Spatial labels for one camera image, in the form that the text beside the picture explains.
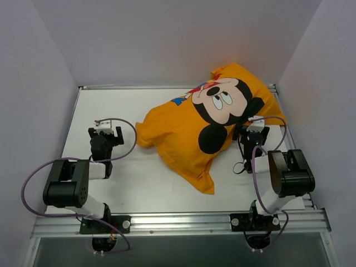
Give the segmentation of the yellow Mickey Mouse pillowcase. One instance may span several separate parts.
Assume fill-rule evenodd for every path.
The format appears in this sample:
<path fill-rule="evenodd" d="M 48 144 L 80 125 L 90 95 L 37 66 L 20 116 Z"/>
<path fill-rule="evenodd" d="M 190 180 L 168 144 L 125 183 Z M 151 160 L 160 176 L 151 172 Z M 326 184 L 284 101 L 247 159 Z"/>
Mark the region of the yellow Mickey Mouse pillowcase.
<path fill-rule="evenodd" d="M 270 125 L 286 118 L 267 86 L 237 63 L 220 67 L 209 80 L 151 109 L 136 123 L 137 144 L 156 147 L 174 172 L 203 194 L 215 192 L 210 168 L 232 143 L 235 125 L 254 116 Z"/>

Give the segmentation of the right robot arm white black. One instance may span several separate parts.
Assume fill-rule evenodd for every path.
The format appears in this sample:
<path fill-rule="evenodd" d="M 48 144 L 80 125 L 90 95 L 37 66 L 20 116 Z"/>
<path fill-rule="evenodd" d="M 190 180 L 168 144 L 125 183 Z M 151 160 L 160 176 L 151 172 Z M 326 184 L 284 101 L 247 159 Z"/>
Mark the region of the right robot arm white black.
<path fill-rule="evenodd" d="M 315 178 L 300 149 L 271 150 L 265 152 L 265 144 L 270 128 L 265 126 L 253 131 L 251 127 L 236 125 L 233 140 L 237 142 L 242 161 L 242 170 L 252 174 L 257 199 L 251 204 L 254 210 L 247 215 L 248 225 L 255 230 L 267 223 L 267 215 L 275 214 L 290 201 L 304 196 L 315 189 Z M 260 195 L 256 174 L 269 173 L 271 189 Z"/>

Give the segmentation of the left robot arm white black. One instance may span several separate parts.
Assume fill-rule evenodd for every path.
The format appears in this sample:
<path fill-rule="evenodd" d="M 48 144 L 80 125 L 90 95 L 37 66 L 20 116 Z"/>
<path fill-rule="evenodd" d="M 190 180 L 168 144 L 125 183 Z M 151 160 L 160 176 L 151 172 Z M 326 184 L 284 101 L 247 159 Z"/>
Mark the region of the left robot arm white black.
<path fill-rule="evenodd" d="M 89 128 L 91 157 L 88 160 L 56 160 L 43 189 L 43 202 L 71 210 L 77 214 L 94 217 L 92 227 L 106 233 L 112 227 L 112 219 L 106 215 L 107 205 L 95 200 L 88 193 L 90 180 L 104 180 L 111 176 L 111 155 L 114 147 L 123 145 L 120 126 Z"/>

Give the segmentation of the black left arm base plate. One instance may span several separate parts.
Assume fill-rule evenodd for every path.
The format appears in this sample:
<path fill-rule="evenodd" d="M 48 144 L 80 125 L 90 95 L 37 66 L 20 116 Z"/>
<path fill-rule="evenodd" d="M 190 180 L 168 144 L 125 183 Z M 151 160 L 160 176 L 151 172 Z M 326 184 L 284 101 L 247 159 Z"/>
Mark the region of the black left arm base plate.
<path fill-rule="evenodd" d="M 116 233 L 117 229 L 122 234 L 128 234 L 131 226 L 131 216 L 128 215 L 112 215 L 105 223 L 93 219 L 81 219 L 79 233 L 83 235 L 98 235 L 98 234 L 112 234 Z"/>

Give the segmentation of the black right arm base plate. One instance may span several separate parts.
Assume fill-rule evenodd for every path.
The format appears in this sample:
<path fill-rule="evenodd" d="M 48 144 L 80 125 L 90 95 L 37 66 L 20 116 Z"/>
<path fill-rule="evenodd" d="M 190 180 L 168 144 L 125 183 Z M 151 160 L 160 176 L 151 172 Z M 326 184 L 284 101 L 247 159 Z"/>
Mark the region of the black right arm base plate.
<path fill-rule="evenodd" d="M 231 230 L 234 232 L 268 232 L 281 229 L 277 215 L 230 214 Z"/>

